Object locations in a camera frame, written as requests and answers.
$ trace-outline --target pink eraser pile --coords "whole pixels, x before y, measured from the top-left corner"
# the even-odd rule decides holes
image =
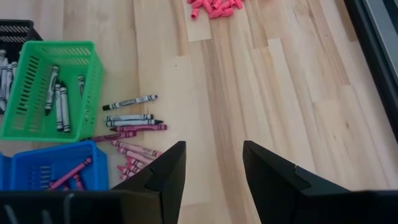
[[[234,7],[243,8],[243,0],[187,0],[192,5],[191,18],[199,16],[199,8],[203,7],[210,19],[228,17],[234,14]]]

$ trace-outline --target blue plastic basket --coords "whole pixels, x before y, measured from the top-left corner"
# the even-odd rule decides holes
[[[12,158],[11,190],[45,190],[55,181],[83,162],[93,162],[79,172],[86,190],[108,190],[108,162],[106,154],[93,141],[66,144],[16,154]],[[71,190],[75,181],[68,180]]]
[[[10,189],[11,158],[0,152],[0,190]]]

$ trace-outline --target black basket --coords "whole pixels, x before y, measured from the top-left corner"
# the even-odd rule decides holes
[[[43,40],[33,25],[29,20],[0,19],[0,49],[7,50],[8,61],[18,62],[26,41]]]

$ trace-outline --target light wood surface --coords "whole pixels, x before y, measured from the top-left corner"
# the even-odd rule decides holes
[[[45,39],[92,40],[106,75],[99,112],[154,113],[170,129],[129,142],[187,142],[180,223],[259,223],[244,176],[250,139],[351,190],[397,189],[398,147],[343,0],[246,0],[233,17],[190,19],[185,0],[2,0]],[[48,146],[0,142],[7,155]],[[111,183],[123,164],[109,143]]]

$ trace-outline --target green basket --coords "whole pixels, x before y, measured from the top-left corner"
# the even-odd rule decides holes
[[[44,113],[53,65],[68,88],[70,133],[57,131],[55,102]],[[83,97],[78,75],[85,77]],[[90,41],[28,41],[18,63],[1,139],[75,142],[92,137],[103,80],[103,65]]]

